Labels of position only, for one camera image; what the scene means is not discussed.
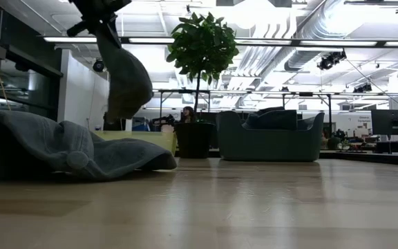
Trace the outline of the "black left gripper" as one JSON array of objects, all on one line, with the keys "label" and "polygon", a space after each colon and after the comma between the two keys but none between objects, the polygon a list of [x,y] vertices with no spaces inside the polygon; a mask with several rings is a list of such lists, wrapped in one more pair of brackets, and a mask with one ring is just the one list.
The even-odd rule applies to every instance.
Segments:
[{"label": "black left gripper", "polygon": [[[69,37],[76,37],[85,30],[90,35],[96,33],[97,21],[110,17],[112,14],[129,5],[131,0],[70,0],[82,14],[82,21],[69,28]],[[107,34],[110,41],[121,48],[122,44],[117,33],[116,20],[107,23]]]}]

